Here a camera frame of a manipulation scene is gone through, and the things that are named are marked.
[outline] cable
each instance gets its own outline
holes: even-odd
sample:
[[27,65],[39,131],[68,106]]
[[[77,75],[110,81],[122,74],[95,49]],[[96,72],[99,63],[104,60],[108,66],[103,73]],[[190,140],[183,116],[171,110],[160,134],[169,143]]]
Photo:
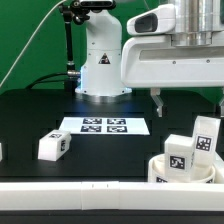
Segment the cable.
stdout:
[[5,83],[5,81],[7,80],[7,78],[9,77],[9,75],[11,74],[12,70],[14,69],[14,67],[16,66],[16,64],[18,63],[18,61],[20,60],[20,58],[23,56],[24,52],[26,51],[26,49],[28,48],[28,46],[30,45],[31,41],[33,40],[33,38],[35,37],[35,35],[37,34],[37,32],[39,31],[39,29],[41,28],[41,26],[43,25],[43,23],[45,22],[45,20],[50,16],[50,14],[63,2],[65,2],[67,0],[62,0],[59,3],[57,3],[48,13],[47,15],[43,18],[43,20],[40,22],[40,24],[38,25],[38,27],[36,28],[36,30],[34,31],[34,33],[31,35],[30,39],[28,40],[28,42],[26,43],[25,47],[23,48],[23,50],[21,51],[21,53],[19,54],[19,56],[16,58],[15,62],[13,63],[13,65],[11,66],[11,68],[9,69],[8,73],[6,74],[6,76],[4,77],[4,79],[1,81],[0,83],[0,89],[2,88],[3,84]]
[[67,76],[67,73],[53,73],[53,74],[50,74],[50,75],[45,75],[41,78],[38,78],[37,80],[35,80],[34,82],[32,82],[31,84],[29,84],[26,89],[32,89],[33,86],[36,85],[37,82],[40,82],[40,81],[43,81],[45,79],[49,79],[49,78],[52,78],[52,77],[57,77],[57,76]]
[[146,7],[146,9],[147,9],[147,10],[150,10],[149,4],[146,2],[146,0],[143,0],[143,1],[144,1],[144,3],[145,3],[145,7]]
[[66,79],[61,79],[61,80],[47,80],[47,81],[37,81],[32,83],[32,85],[29,85],[26,87],[26,89],[32,89],[35,85],[41,84],[41,83],[50,83],[50,82],[64,82]]

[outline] metal stand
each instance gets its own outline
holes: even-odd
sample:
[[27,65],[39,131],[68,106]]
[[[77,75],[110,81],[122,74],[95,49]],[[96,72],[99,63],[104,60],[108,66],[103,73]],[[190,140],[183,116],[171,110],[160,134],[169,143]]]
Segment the metal stand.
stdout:
[[72,28],[71,28],[72,12],[69,6],[65,6],[63,4],[59,6],[59,10],[65,22],[66,47],[67,47],[67,74],[68,77],[71,79],[70,81],[72,83],[75,83],[75,85],[73,85],[73,88],[76,88],[78,86],[78,81],[80,79],[80,72],[75,70],[75,63],[73,60]]
[[91,96],[83,93],[76,92],[76,98],[80,100],[85,100],[89,102],[94,102],[98,104],[107,104],[107,103],[118,103],[127,100],[131,100],[132,93],[131,91],[118,95],[118,96]]
[[160,92],[161,92],[160,88],[152,88],[150,90],[151,97],[156,103],[156,105],[158,106],[158,109],[157,109],[158,116],[163,117],[164,115],[166,115],[166,111],[165,111],[163,100],[160,97]]

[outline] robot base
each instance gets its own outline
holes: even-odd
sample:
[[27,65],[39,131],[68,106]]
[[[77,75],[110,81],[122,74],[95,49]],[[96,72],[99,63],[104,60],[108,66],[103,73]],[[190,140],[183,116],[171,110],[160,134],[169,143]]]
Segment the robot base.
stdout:
[[100,95],[89,95],[81,92],[79,88],[75,90],[75,95],[77,99],[90,101],[94,103],[117,103],[121,101],[130,100],[132,96],[131,89],[125,89],[122,94],[114,96],[100,96]]

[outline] black cable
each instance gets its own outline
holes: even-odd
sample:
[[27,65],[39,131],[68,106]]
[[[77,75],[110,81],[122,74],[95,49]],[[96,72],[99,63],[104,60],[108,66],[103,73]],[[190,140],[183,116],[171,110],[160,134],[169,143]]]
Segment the black cable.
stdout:
[[61,73],[53,73],[53,74],[50,74],[50,75],[42,76],[42,77],[38,78],[37,80],[35,80],[34,82],[32,82],[31,84],[29,84],[26,87],[26,89],[32,89],[33,86],[35,86],[37,84],[37,82],[40,82],[40,81],[43,81],[45,79],[49,79],[49,78],[52,78],[52,77],[57,77],[57,76],[67,76],[67,73],[61,72]]
[[66,79],[62,79],[62,80],[48,80],[48,81],[37,81],[37,82],[33,82],[32,84],[28,85],[26,87],[26,89],[32,89],[35,85],[41,84],[41,83],[64,82],[64,81],[66,81]]

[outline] white block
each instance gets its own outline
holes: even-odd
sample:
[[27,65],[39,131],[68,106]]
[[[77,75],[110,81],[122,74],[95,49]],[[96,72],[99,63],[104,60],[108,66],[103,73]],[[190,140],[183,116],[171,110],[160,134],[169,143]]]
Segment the white block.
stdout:
[[193,138],[195,139],[196,166],[212,166],[215,158],[216,144],[218,139],[220,119],[198,116],[195,125]]
[[193,139],[170,135],[165,141],[165,176],[169,182],[189,182],[193,164]]
[[119,182],[82,183],[82,209],[118,209]]
[[222,184],[120,183],[120,209],[224,211]]
[[81,210],[80,182],[1,183],[0,211]]
[[68,131],[53,130],[39,141],[38,159],[57,161],[68,151],[71,135]]

